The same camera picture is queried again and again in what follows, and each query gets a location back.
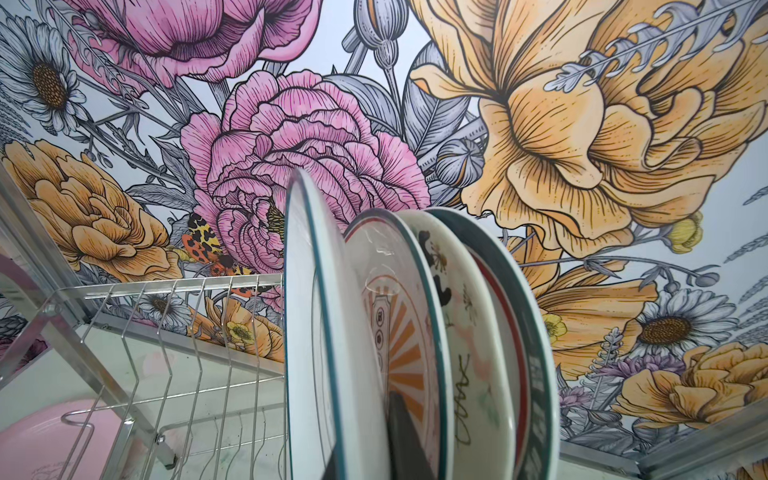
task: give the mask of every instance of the white daisy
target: white daisy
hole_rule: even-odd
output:
[[[139,310],[155,325],[162,321],[163,329],[186,335],[187,327],[192,325],[192,312],[181,297],[168,297],[166,293],[144,295],[139,300]]]
[[[637,321],[642,333],[631,356],[667,355],[682,358],[696,346],[715,346],[728,340],[738,323],[728,318],[736,306],[725,295],[704,290],[659,292],[655,302],[646,302]]]
[[[46,130],[69,135],[87,120],[85,95],[70,69],[61,36],[30,17],[0,22],[0,83],[5,92]]]

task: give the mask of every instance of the plate with orange sunburst design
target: plate with orange sunburst design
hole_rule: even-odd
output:
[[[387,392],[402,395],[432,473],[450,480],[453,382],[439,295],[426,258],[410,229],[386,210],[358,215],[344,240],[371,326],[385,401]]]

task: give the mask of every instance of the metal wire rack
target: metal wire rack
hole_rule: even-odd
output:
[[[15,379],[31,372],[12,374],[42,335],[94,394],[89,409],[61,417],[78,433],[58,476],[51,478],[80,478],[78,466],[95,429],[106,428],[94,421],[94,414],[107,410],[120,422],[101,478],[285,478],[289,449],[283,364],[233,349],[237,342],[225,324],[227,308],[236,308],[231,300],[249,309],[258,351],[257,295],[243,303],[233,290],[256,293],[281,282],[281,274],[270,274],[58,290],[0,360],[0,395],[13,395]],[[182,296],[183,304],[174,301]],[[178,309],[189,309],[192,320],[198,318],[206,296],[210,304],[222,303],[214,323],[221,345],[200,340],[202,323],[192,322],[191,336],[164,329],[172,326]],[[162,310],[156,325],[135,321],[142,301],[154,301]],[[115,305],[129,306],[130,315],[114,315]],[[282,318],[277,323],[284,325]],[[242,350],[243,339],[238,340]],[[61,368],[60,359],[48,362],[57,361]]]

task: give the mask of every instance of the pink plate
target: pink plate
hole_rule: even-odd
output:
[[[81,427],[67,425],[61,416],[75,410],[89,410],[93,400],[59,403],[39,410],[0,432],[0,472],[8,480],[49,480],[57,478]],[[68,417],[83,422],[87,413]],[[82,460],[72,478],[99,478],[107,463],[120,419],[111,410],[93,412],[89,422],[93,428],[83,431],[78,447],[72,454],[66,475],[85,446]]]

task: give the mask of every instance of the plate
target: plate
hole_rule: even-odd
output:
[[[354,273],[325,198],[295,170],[286,201],[286,380],[291,478],[389,480],[382,385]]]
[[[517,412],[515,478],[554,479],[560,450],[557,380],[533,292],[512,255],[477,220],[449,208],[426,211],[464,243],[491,294]]]
[[[344,240],[373,331],[384,390],[403,396],[433,474],[450,480],[453,382],[429,265],[408,226],[386,210],[362,212]]]
[[[441,300],[454,381],[454,475],[509,480],[515,417],[491,295],[472,256],[443,222],[418,210],[397,215],[418,240]]]
[[[93,404],[93,400],[78,400],[49,406],[3,430],[0,433],[2,477],[58,478],[81,430],[80,426],[63,423],[61,416],[75,410],[90,410]],[[88,414],[82,413],[68,419],[84,422],[86,417]],[[85,451],[73,478],[96,480],[101,477],[101,471],[107,464],[112,442],[120,428],[120,418],[111,410],[97,410],[91,414],[88,422],[93,428],[83,432],[79,445],[86,445]],[[66,471],[67,475],[81,451],[81,446],[75,449]]]

